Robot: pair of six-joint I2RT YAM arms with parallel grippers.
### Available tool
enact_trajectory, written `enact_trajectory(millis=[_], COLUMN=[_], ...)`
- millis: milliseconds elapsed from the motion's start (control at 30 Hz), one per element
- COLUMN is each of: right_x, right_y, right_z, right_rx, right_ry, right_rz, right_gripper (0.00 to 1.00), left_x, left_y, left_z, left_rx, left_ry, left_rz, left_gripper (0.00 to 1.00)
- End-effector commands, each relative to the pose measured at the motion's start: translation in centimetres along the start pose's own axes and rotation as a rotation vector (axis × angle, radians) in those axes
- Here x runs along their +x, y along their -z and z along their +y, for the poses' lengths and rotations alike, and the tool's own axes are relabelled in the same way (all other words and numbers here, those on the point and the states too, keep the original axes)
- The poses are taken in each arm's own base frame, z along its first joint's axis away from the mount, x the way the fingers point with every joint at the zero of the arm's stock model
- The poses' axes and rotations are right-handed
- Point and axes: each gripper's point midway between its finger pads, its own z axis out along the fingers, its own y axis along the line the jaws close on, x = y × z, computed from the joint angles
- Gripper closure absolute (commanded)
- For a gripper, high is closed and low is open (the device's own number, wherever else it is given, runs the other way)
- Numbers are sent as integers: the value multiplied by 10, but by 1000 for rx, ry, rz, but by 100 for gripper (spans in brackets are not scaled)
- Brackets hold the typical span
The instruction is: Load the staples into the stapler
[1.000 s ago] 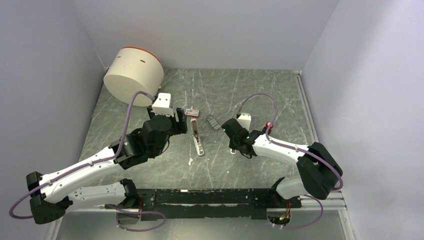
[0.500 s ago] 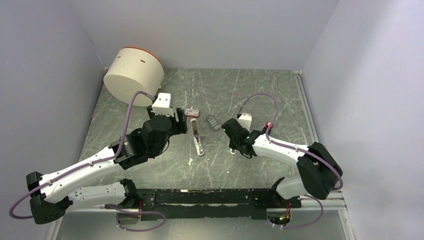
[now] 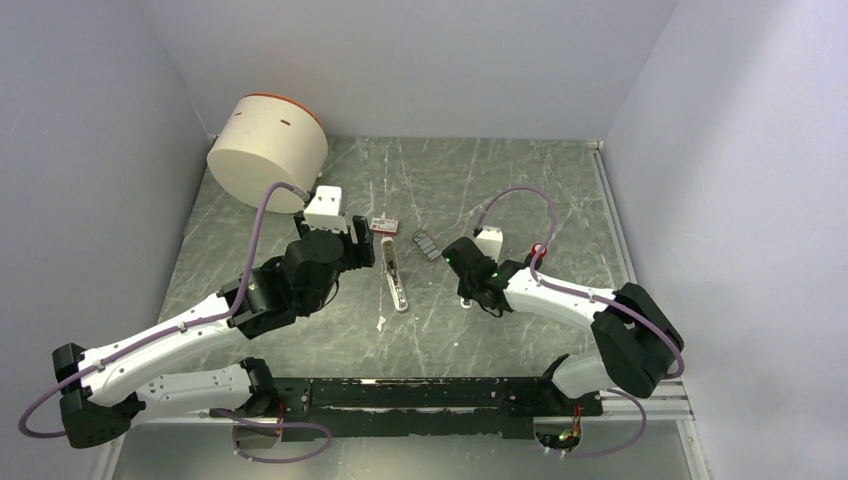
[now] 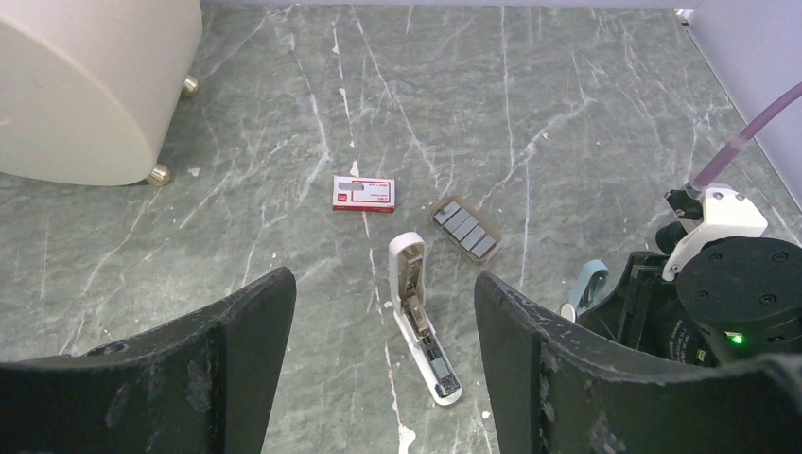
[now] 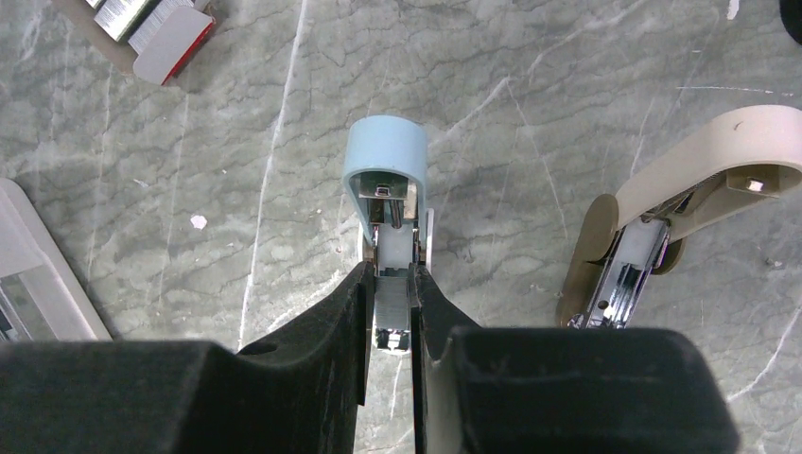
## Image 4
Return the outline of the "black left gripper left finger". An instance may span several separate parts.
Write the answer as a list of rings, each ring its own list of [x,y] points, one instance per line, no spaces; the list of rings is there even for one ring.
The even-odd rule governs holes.
[[[258,453],[296,302],[277,268],[84,355],[1,366],[5,453]]]

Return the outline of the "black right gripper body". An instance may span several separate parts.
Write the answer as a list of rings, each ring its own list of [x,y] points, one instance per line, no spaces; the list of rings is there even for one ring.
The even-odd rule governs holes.
[[[658,232],[659,253],[631,253],[613,291],[580,315],[578,325],[695,366],[800,353],[799,246],[771,237],[719,239],[668,282],[662,271],[675,243],[661,249],[665,238]]]

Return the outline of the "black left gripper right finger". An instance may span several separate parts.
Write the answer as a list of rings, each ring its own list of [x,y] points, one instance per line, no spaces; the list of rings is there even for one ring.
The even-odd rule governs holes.
[[[701,368],[572,323],[489,271],[474,306],[503,453],[797,453],[801,358]]]

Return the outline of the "cardboard tray with staples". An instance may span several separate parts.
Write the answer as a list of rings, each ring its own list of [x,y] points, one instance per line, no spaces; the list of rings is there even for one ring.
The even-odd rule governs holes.
[[[473,262],[488,262],[499,249],[503,235],[473,204],[458,195],[446,195],[429,208],[429,219]]]

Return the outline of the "long white stapler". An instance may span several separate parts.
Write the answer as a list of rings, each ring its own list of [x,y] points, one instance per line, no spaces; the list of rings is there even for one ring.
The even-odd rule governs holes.
[[[393,317],[433,401],[451,406],[461,398],[462,384],[425,311],[425,241],[415,232],[401,234],[389,243],[388,254]]]

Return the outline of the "red white staple box sleeve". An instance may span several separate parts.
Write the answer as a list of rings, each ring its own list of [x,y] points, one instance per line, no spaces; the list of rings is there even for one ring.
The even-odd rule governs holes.
[[[393,179],[335,176],[332,209],[335,211],[393,213],[395,211]]]

